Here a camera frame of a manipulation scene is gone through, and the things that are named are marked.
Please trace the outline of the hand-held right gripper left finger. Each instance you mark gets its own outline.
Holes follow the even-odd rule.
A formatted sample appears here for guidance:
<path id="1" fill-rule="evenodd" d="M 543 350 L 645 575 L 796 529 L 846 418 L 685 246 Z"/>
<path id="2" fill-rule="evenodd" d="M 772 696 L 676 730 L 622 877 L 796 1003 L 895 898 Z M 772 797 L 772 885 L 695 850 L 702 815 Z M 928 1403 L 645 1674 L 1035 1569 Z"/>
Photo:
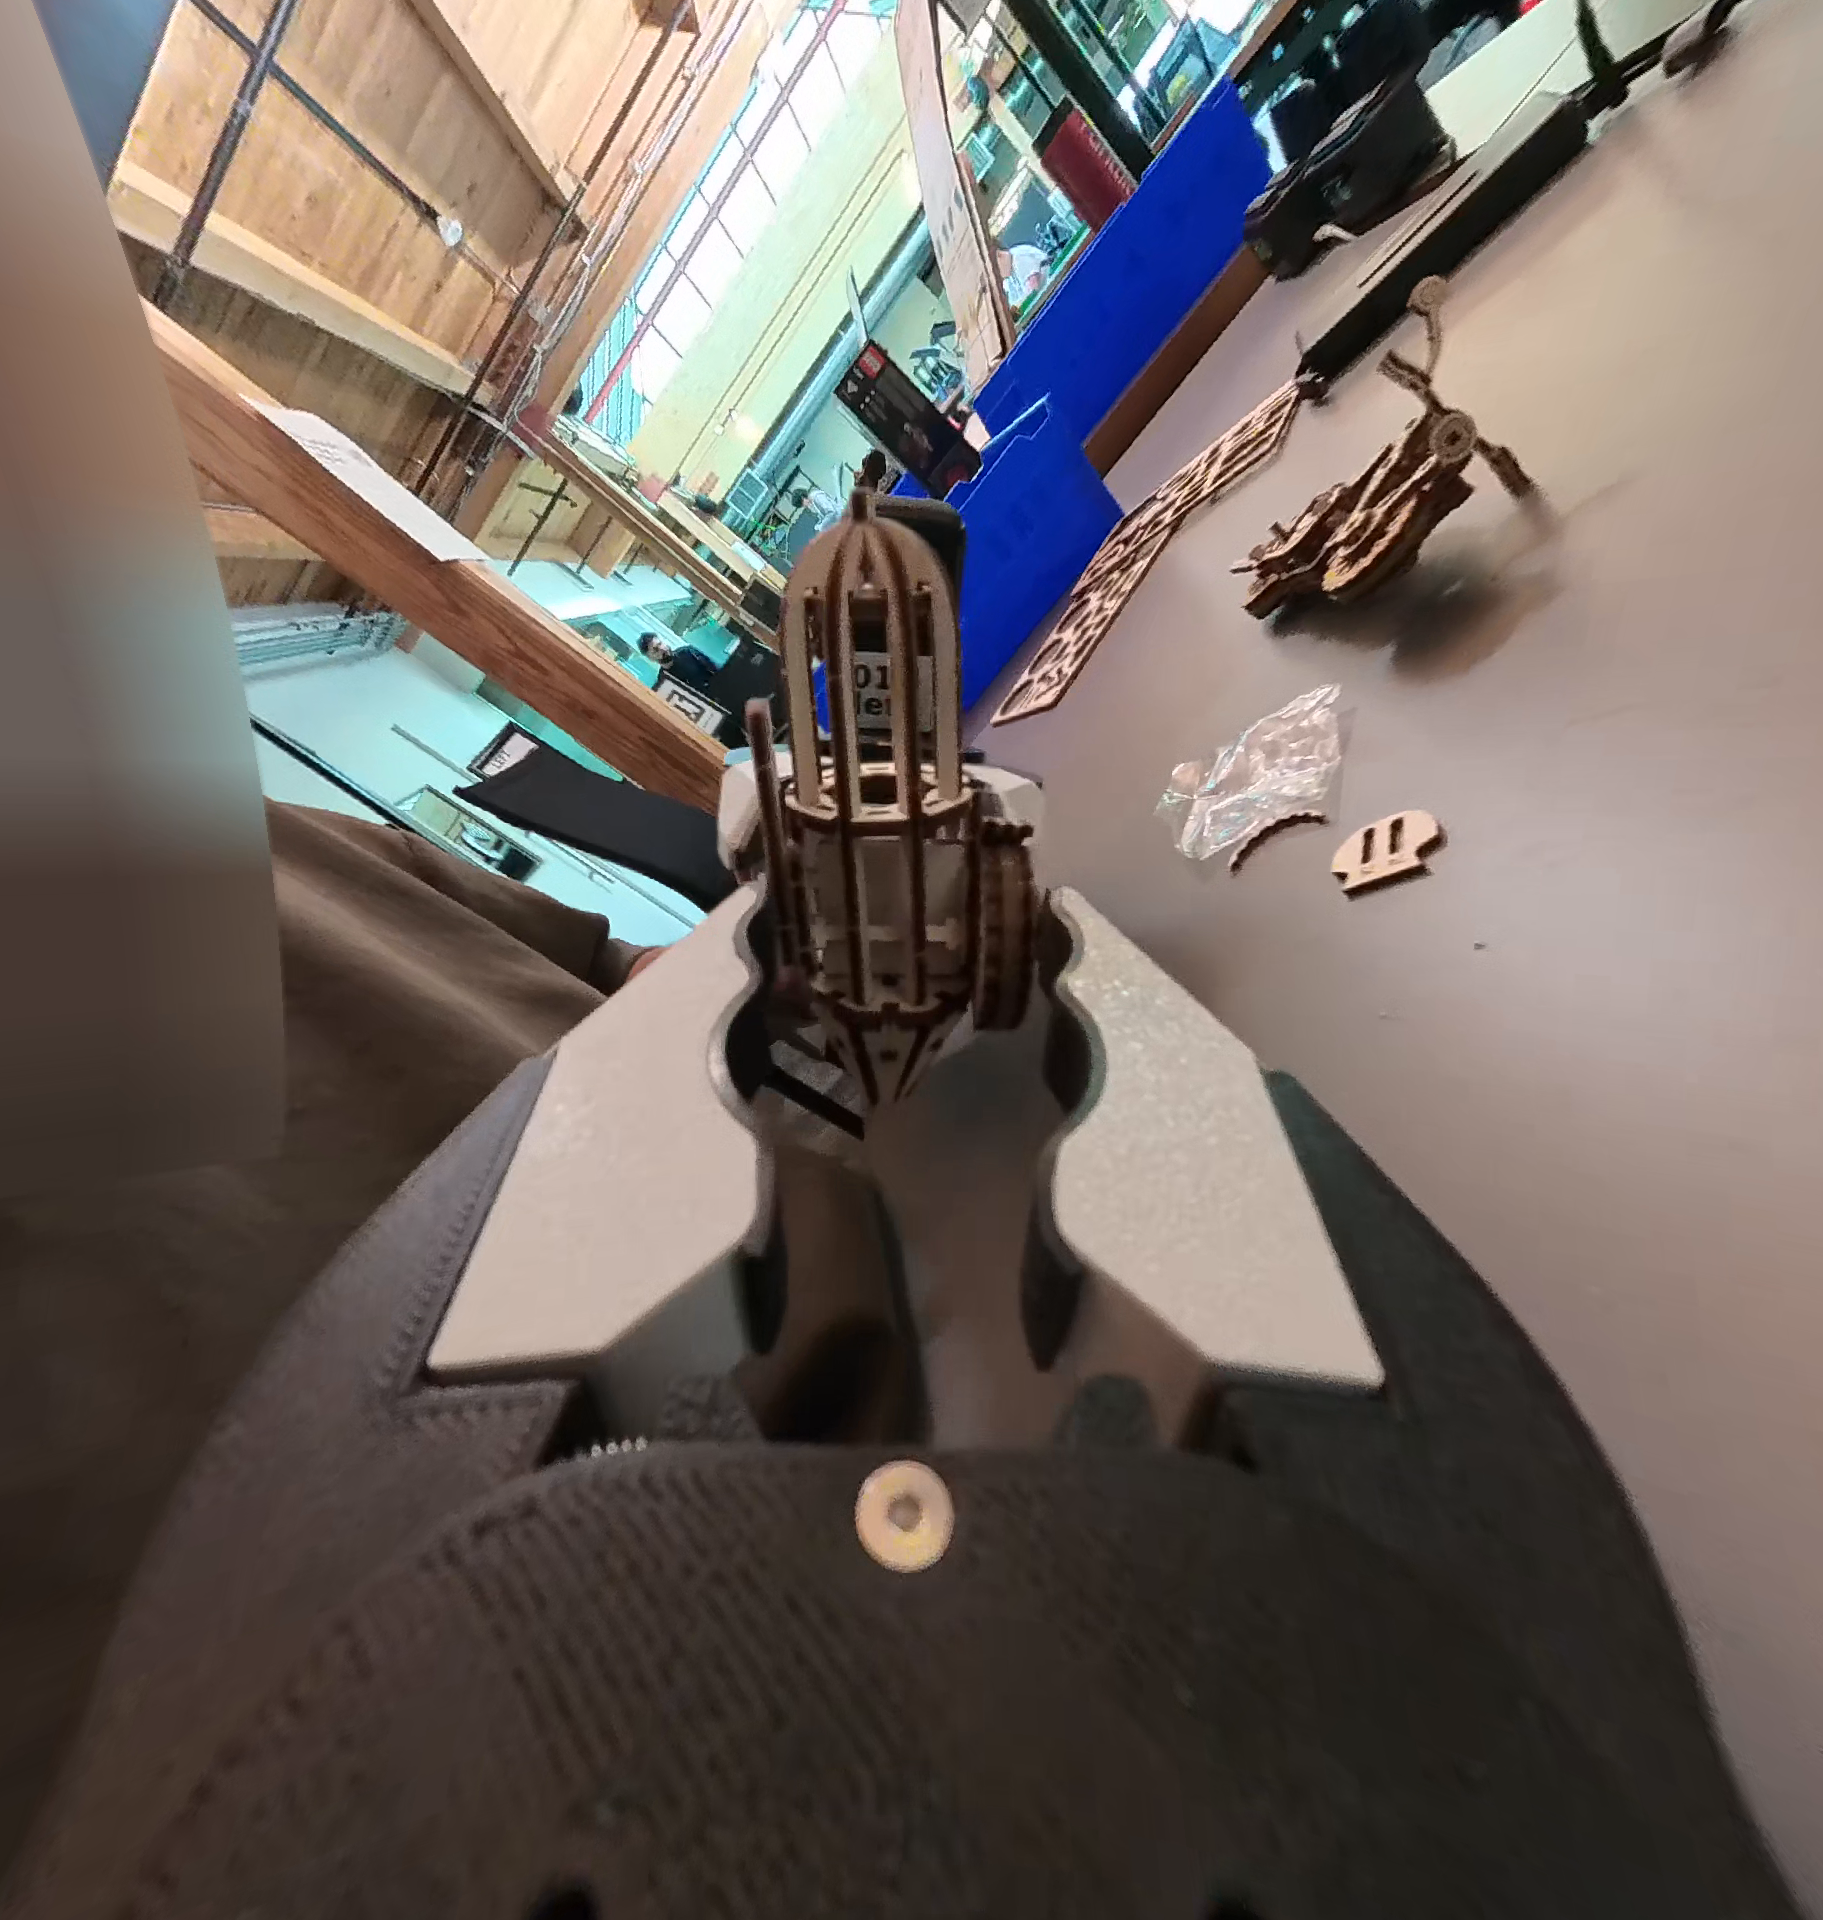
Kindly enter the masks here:
<path id="1" fill-rule="evenodd" d="M 772 1161 L 727 1055 L 755 906 L 741 885 L 559 1043 L 428 1333 L 434 1381 L 676 1381 L 766 1350 Z"/>

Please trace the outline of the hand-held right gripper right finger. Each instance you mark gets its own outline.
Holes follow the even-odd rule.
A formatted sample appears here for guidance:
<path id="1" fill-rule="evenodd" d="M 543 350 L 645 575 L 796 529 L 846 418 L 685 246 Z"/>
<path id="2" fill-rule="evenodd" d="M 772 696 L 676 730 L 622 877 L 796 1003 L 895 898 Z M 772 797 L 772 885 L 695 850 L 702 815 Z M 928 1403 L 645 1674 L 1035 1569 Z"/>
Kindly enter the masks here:
<path id="1" fill-rule="evenodd" d="M 1135 1381 L 1193 1445 L 1228 1385 L 1383 1390 L 1257 1055 L 1089 898 L 1043 906 L 1055 1134 L 1027 1222 L 1027 1358 L 1055 1403 Z"/>

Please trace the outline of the wooden cage model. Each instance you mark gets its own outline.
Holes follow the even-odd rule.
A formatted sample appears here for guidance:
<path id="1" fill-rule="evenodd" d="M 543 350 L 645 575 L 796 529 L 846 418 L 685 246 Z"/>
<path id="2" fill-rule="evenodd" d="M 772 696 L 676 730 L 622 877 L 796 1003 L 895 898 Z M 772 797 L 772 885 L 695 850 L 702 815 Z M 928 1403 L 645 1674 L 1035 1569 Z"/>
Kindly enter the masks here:
<path id="1" fill-rule="evenodd" d="M 998 1033 L 1035 995 L 1029 842 L 975 838 L 968 743 L 937 769 L 852 769 L 830 750 L 830 529 L 784 594 L 788 743 L 745 703 L 760 781 L 772 995 L 821 1033 L 864 1106 L 914 1090 L 943 1044 Z"/>

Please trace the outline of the black cloth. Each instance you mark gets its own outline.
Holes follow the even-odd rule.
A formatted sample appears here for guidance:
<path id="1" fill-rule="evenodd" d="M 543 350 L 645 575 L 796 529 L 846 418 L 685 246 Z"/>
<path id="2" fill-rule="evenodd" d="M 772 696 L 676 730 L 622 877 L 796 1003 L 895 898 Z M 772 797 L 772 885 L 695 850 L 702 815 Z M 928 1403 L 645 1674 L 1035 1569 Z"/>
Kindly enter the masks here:
<path id="1" fill-rule="evenodd" d="M 734 877 L 714 850 L 714 815 L 585 769 L 543 742 L 512 736 L 506 743 L 524 743 L 524 754 L 455 785 L 455 804 L 577 854 L 622 866 L 698 913 L 728 902 Z"/>

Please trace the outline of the red and black box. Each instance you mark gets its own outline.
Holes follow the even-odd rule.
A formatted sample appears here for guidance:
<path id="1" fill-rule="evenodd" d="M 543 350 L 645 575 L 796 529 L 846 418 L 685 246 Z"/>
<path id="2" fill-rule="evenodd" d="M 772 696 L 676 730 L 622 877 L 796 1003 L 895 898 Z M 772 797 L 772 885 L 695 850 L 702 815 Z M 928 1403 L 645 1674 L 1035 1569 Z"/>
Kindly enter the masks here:
<path id="1" fill-rule="evenodd" d="M 946 495 L 984 468 L 965 423 L 946 418 L 878 343 L 861 343 L 833 381 L 833 399 L 868 435 L 868 443 L 928 495 Z"/>

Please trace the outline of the laser-cut wooden sheet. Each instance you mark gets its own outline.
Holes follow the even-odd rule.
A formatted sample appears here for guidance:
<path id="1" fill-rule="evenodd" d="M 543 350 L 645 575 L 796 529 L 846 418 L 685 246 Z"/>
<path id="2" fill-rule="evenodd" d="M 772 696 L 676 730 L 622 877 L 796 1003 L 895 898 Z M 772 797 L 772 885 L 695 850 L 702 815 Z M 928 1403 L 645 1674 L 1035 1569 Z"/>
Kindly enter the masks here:
<path id="1" fill-rule="evenodd" d="M 1063 621 L 1047 634 L 1014 690 L 995 708 L 995 730 L 1047 712 L 1083 677 L 1103 635 L 1120 624 L 1160 556 L 1176 543 L 1193 514 L 1239 490 L 1257 468 L 1268 468 L 1298 409 L 1324 399 L 1321 373 L 1294 373 L 1253 412 L 1241 412 L 1224 442 L 1193 458 L 1160 490 L 1151 490 L 1120 529 L 1096 543 L 1076 585 L 1064 588 Z"/>

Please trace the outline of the clear plastic bag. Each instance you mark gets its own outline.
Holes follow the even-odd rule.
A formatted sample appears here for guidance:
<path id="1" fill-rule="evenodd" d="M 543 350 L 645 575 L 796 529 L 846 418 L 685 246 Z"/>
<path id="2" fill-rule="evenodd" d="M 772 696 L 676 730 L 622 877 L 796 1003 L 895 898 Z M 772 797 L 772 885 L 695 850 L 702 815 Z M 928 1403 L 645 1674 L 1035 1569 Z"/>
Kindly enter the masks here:
<path id="1" fill-rule="evenodd" d="M 1160 821 L 1176 854 L 1239 868 L 1281 827 L 1324 821 L 1343 769 L 1343 690 L 1321 684 L 1253 718 L 1230 743 L 1167 775 Z"/>

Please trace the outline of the wooden beam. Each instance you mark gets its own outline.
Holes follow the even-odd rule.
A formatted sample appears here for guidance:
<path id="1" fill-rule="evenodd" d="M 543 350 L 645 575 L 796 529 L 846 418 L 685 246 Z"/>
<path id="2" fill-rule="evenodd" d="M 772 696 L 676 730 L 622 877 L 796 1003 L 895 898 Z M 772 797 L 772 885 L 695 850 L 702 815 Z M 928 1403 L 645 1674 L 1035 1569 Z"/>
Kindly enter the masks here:
<path id="1" fill-rule="evenodd" d="M 249 393 L 242 373 L 148 298 L 139 298 L 139 311 L 184 458 L 202 479 L 556 718 L 627 781 L 702 815 L 719 810 L 727 750 L 702 730 L 675 712 L 490 564 L 440 564 L 419 556 L 255 409 L 266 399 Z"/>

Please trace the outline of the slotted wooden piece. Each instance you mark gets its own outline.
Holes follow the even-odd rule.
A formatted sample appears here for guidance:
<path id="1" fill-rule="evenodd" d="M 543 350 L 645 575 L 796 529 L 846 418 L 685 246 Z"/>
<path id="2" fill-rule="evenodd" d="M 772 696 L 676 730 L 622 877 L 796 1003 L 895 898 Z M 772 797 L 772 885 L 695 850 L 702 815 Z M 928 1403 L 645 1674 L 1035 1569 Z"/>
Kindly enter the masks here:
<path id="1" fill-rule="evenodd" d="M 1332 881 L 1351 902 L 1351 898 L 1429 877 L 1429 854 L 1437 850 L 1442 850 L 1442 821 L 1422 810 L 1399 810 L 1399 815 L 1383 815 L 1379 821 L 1362 821 L 1332 854 Z"/>

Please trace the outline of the white paper sheet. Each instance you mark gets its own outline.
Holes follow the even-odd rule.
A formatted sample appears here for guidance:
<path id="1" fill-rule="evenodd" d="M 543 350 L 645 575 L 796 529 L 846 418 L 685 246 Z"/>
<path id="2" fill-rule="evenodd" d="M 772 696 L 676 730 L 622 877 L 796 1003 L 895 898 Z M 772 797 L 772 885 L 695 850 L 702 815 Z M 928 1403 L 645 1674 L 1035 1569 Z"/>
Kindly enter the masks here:
<path id="1" fill-rule="evenodd" d="M 419 556 L 440 564 L 484 564 L 484 556 L 455 532 L 434 510 L 423 510 L 400 479 L 390 479 L 363 443 L 352 443 L 335 423 L 255 403 L 282 442 L 295 442 L 318 468 L 328 468 L 359 501 L 368 501 L 395 532 L 405 532 Z"/>

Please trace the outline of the black device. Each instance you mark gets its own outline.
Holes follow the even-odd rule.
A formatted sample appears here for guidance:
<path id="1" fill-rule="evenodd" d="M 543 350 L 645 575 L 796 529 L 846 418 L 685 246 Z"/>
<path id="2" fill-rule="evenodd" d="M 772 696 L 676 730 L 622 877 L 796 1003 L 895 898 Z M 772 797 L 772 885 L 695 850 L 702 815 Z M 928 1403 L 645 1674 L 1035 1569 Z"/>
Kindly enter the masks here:
<path id="1" fill-rule="evenodd" d="M 1241 249 L 1268 281 L 1294 281 L 1324 246 L 1379 228 L 1451 166 L 1457 138 L 1434 117 L 1417 73 L 1394 73 L 1249 200 Z"/>

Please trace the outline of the black flat board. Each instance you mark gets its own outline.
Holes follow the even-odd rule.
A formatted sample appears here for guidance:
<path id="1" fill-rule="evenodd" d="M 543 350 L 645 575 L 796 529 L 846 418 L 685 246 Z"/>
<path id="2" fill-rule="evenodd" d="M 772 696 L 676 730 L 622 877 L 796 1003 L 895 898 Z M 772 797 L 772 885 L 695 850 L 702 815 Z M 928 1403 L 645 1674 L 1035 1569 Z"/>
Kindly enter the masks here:
<path id="1" fill-rule="evenodd" d="M 1336 381 L 1404 315 L 1417 281 L 1457 273 L 1504 222 L 1520 213 L 1578 150 L 1587 117 L 1575 95 L 1532 95 L 1471 160 L 1457 166 L 1383 246 L 1343 257 L 1336 294 L 1298 335 L 1294 378 Z"/>

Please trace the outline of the wooden propeller model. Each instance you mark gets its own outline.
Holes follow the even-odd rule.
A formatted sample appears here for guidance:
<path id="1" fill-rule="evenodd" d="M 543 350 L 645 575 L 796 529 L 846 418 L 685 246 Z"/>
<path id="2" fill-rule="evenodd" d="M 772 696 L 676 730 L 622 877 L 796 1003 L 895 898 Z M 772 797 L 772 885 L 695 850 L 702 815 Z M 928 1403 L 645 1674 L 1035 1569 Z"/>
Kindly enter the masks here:
<path id="1" fill-rule="evenodd" d="M 1388 442 L 1367 471 L 1308 495 L 1294 522 L 1273 522 L 1273 532 L 1241 559 L 1241 612 L 1253 621 L 1294 605 L 1351 605 L 1408 575 L 1429 532 L 1471 501 L 1465 471 L 1475 461 L 1510 501 L 1532 514 L 1541 510 L 1541 490 L 1520 461 L 1487 442 L 1475 418 L 1451 409 L 1434 388 L 1442 298 L 1451 281 L 1422 273 L 1408 291 L 1408 315 L 1422 323 L 1422 361 L 1408 361 L 1404 350 L 1383 350 L 1379 361 L 1388 381 L 1417 399 L 1417 412 L 1404 423 L 1404 435 Z"/>

